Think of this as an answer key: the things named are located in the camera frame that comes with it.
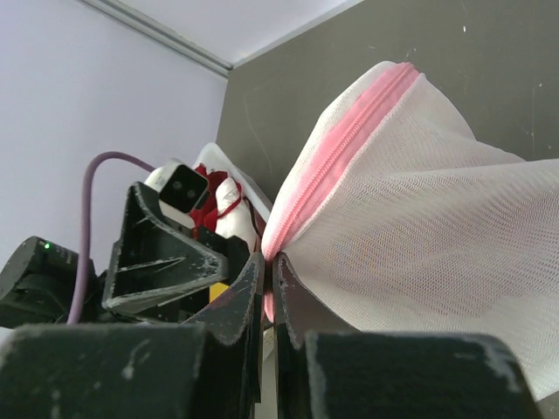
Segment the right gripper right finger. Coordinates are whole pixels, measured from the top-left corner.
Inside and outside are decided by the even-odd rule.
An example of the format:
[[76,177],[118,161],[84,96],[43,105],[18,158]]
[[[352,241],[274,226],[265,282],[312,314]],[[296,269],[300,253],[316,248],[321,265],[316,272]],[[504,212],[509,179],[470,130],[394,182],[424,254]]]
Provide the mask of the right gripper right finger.
[[284,252],[273,260],[272,285],[279,417],[327,418],[318,337],[346,333],[349,324],[302,284]]

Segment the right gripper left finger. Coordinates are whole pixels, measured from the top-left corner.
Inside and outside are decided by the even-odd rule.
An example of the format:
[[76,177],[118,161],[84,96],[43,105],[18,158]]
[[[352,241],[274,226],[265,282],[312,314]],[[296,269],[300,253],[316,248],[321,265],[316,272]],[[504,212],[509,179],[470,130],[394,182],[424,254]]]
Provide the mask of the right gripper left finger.
[[190,418],[253,418],[261,401],[266,263],[251,254],[233,284],[189,322],[198,333]]

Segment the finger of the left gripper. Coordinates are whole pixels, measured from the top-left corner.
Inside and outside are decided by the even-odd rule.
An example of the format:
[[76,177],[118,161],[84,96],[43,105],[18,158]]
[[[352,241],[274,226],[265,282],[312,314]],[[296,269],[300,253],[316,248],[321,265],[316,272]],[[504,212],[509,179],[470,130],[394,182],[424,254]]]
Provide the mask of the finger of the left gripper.
[[228,268],[225,255],[169,223],[156,192],[136,182],[128,189],[102,306],[120,314],[138,314],[227,278]]

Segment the white pink mesh laundry bag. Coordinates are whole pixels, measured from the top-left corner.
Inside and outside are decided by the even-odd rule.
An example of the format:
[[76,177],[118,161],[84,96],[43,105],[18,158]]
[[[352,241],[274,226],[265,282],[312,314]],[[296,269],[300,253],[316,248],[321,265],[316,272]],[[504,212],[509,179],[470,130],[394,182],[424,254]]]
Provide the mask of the white pink mesh laundry bag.
[[409,63],[323,111],[261,249],[359,330],[490,334],[535,398],[558,389],[558,162],[477,141]]

